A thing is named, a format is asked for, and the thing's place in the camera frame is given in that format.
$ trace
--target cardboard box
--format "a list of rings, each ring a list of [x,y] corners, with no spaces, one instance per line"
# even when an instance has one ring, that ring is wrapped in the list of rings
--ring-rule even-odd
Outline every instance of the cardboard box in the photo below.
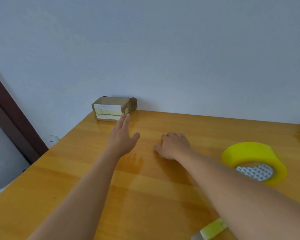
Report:
[[[131,114],[137,109],[137,99],[132,97],[99,97],[92,104],[92,110],[96,120],[117,121],[121,113]]]

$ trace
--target wall outlet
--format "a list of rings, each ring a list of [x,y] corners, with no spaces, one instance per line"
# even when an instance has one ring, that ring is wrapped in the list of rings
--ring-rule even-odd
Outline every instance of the wall outlet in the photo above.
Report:
[[[52,147],[54,144],[56,144],[59,141],[59,137],[49,135],[49,146]]]

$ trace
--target wood grain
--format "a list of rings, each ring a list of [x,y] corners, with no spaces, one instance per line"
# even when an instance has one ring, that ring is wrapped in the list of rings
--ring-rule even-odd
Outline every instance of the wood grain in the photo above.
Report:
[[[0,239],[27,239],[96,161],[113,126],[90,113],[12,182],[0,194]],[[130,133],[141,138],[117,165],[95,239],[190,239],[219,217],[180,164],[153,152],[169,131],[215,160],[239,142],[270,145],[289,173],[275,188],[300,203],[300,125],[137,110]],[[225,230],[215,239],[235,237]]]

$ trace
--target hand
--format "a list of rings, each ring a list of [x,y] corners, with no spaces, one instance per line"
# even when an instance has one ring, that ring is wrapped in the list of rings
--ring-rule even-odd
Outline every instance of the hand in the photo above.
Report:
[[[124,113],[117,121],[115,127],[111,129],[109,144],[107,149],[111,153],[115,153],[119,158],[131,152],[140,138],[139,133],[135,133],[132,138],[129,136],[130,114]]]
[[[169,132],[167,135],[162,135],[161,139],[162,145],[155,144],[153,149],[166,159],[177,159],[180,154],[192,150],[184,133]]]

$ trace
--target white door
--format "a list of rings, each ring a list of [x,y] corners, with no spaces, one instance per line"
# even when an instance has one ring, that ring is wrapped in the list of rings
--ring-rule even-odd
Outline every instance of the white door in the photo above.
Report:
[[[26,159],[0,128],[0,189],[16,179],[29,166]]]

